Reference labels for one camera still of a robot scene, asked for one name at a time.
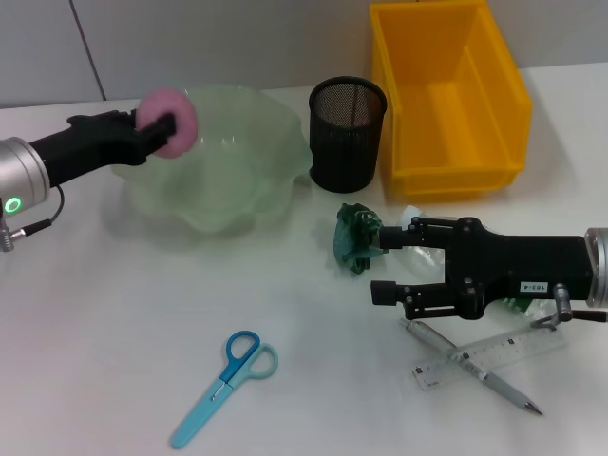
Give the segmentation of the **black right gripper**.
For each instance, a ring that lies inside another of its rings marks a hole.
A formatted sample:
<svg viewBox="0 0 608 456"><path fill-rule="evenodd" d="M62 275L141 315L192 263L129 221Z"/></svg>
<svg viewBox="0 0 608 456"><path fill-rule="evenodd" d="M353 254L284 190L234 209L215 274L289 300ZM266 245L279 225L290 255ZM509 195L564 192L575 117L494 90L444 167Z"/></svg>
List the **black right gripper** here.
<svg viewBox="0 0 608 456"><path fill-rule="evenodd" d="M563 285L571 298L588 298L594 277L581 236L507 236L476 218L415 217L406 228L378 232L382 249L428 247L446 251L446 284L400 285L373 280L375 306L402 304L409 320L459 316L476 320L505 298L548 299Z"/></svg>

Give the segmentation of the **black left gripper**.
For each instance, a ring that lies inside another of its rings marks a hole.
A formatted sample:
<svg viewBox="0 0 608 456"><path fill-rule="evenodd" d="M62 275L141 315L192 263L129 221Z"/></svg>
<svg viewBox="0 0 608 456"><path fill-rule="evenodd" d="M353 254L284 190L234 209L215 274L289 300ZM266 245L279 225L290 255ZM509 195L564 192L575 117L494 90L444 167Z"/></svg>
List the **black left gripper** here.
<svg viewBox="0 0 608 456"><path fill-rule="evenodd" d="M69 128L32 142L49 184L58 186L109 165L141 165L152 155L170 156L169 141L177 132L175 115L163 114L137 131L137 113L135 108L72 116L67 119Z"/></svg>

